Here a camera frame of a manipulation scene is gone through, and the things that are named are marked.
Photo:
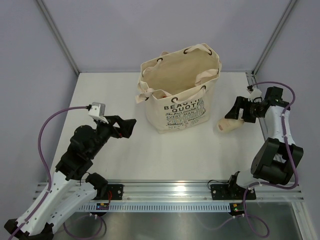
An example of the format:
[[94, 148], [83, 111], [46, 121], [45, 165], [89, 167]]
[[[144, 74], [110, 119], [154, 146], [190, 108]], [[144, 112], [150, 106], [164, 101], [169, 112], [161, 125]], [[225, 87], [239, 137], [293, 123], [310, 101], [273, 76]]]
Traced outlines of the cream pump lotion bottle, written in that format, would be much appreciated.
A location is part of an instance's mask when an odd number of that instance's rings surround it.
[[243, 126], [244, 121], [242, 119], [229, 119], [229, 118], [221, 118], [217, 124], [216, 129], [220, 133], [229, 133], [235, 129]]

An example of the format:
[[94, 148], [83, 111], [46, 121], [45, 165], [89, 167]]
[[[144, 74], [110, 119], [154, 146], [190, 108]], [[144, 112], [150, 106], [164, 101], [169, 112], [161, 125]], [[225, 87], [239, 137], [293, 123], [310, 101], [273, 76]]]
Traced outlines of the cream canvas tote bag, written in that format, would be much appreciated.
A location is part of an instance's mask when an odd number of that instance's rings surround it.
[[135, 101], [145, 102], [146, 118], [160, 134], [202, 124], [210, 119], [221, 70], [219, 55], [205, 43], [164, 51], [141, 64]]

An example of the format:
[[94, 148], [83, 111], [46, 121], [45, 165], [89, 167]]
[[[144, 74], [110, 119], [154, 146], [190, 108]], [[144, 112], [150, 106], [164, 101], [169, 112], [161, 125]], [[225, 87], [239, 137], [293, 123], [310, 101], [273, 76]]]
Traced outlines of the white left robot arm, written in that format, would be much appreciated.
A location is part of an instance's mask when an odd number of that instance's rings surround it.
[[51, 182], [29, 209], [20, 217], [9, 219], [4, 229], [19, 240], [51, 240], [59, 227], [82, 204], [109, 195], [108, 181], [94, 172], [81, 187], [63, 199], [70, 188], [80, 181], [93, 165], [93, 159], [110, 138], [129, 138], [136, 119], [122, 119], [118, 115], [96, 120], [96, 128], [79, 126], [70, 138], [67, 151], [55, 167]]

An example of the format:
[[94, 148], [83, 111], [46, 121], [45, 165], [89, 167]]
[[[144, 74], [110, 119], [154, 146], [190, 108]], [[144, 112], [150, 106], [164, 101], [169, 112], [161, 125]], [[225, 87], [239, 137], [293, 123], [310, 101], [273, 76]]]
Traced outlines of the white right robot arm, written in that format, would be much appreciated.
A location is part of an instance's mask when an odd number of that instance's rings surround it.
[[233, 199], [256, 186], [294, 189], [298, 185], [297, 166], [304, 154], [303, 148], [296, 145], [291, 135], [291, 103], [283, 100], [283, 89], [272, 86], [262, 94], [250, 85], [247, 90], [249, 97], [238, 96], [231, 110], [218, 123], [218, 128], [228, 133], [244, 123], [255, 123], [263, 118], [267, 123], [268, 137], [255, 155], [250, 169], [230, 176], [226, 192]]

